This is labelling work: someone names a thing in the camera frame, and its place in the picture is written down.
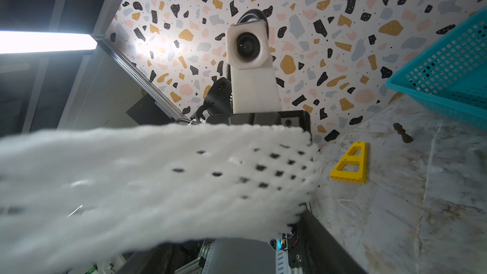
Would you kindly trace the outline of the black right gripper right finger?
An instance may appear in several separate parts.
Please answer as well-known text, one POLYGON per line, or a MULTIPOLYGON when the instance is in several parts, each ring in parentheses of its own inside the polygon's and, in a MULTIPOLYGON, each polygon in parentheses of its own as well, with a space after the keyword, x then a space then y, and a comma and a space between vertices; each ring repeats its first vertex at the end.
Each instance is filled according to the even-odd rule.
POLYGON ((308 273, 366 273, 309 210, 301 215, 298 230, 303 236, 308 273))

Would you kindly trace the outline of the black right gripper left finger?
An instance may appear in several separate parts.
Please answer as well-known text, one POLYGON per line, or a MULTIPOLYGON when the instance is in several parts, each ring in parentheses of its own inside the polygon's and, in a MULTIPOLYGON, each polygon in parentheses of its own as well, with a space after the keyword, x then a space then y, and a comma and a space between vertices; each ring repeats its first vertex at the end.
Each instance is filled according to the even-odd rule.
POLYGON ((116 274, 170 273, 176 245, 160 244, 146 251, 135 252, 116 274))

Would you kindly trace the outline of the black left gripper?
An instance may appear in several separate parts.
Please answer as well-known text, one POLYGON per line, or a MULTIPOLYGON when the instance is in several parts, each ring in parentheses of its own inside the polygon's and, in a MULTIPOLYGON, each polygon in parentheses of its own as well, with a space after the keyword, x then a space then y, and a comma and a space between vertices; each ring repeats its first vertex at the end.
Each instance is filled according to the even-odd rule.
POLYGON ((288 139, 298 133, 312 140, 311 118, 305 110, 212 115, 206 120, 205 130, 226 140, 239 140, 246 135, 251 138, 282 135, 288 139))

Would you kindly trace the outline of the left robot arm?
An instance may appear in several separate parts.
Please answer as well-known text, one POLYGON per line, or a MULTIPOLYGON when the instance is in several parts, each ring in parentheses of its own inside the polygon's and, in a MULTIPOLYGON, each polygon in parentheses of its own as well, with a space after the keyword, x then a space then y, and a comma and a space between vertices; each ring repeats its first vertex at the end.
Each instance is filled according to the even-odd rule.
POLYGON ((209 89, 203 104, 186 123, 238 131, 245 134, 283 136, 284 142, 298 139, 312 144, 311 118, 305 110, 269 110, 267 112, 235 113, 232 104, 232 84, 222 77, 209 89))

